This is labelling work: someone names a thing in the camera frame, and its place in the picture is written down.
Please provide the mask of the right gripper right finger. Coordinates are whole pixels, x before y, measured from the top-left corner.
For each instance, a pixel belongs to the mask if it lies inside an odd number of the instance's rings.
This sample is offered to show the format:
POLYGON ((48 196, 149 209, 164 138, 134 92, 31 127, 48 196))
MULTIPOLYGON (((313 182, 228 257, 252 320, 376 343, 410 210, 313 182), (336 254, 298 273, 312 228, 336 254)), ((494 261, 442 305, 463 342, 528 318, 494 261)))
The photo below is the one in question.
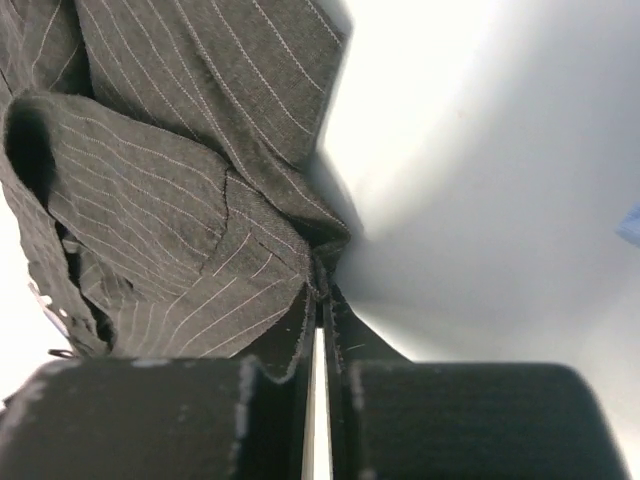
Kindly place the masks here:
POLYGON ((338 288, 322 308, 337 479, 625 479, 600 404, 553 363, 408 360, 338 288))

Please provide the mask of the dark pinstriped long sleeve shirt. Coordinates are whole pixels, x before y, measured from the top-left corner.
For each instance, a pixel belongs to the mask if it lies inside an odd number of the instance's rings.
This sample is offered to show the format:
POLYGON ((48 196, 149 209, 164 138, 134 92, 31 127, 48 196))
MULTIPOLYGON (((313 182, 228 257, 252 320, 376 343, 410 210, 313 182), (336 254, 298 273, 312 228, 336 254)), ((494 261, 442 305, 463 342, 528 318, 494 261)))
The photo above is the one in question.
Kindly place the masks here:
POLYGON ((313 1, 5 1, 1 183, 87 357, 231 357, 348 242, 304 176, 343 39, 313 1))

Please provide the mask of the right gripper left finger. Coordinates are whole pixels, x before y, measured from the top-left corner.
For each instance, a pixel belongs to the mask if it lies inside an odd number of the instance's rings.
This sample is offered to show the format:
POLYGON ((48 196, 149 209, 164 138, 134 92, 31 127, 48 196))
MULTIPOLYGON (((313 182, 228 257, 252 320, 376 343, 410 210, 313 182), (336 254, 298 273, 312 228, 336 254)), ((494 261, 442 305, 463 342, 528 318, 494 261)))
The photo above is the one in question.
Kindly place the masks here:
POLYGON ((301 479, 315 304, 229 359, 67 359, 1 416, 5 479, 301 479))

